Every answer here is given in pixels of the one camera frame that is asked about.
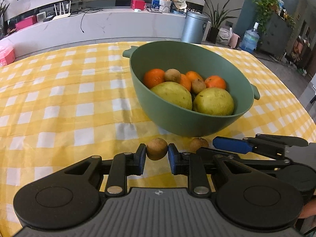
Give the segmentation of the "person right hand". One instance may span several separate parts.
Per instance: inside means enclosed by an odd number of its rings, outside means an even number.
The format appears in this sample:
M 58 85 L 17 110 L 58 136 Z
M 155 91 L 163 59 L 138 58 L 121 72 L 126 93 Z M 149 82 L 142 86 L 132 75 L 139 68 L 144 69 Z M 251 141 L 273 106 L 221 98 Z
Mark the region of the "person right hand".
M 304 205 L 299 219 L 305 219 L 316 215 L 316 199 L 310 200 L 309 203 Z

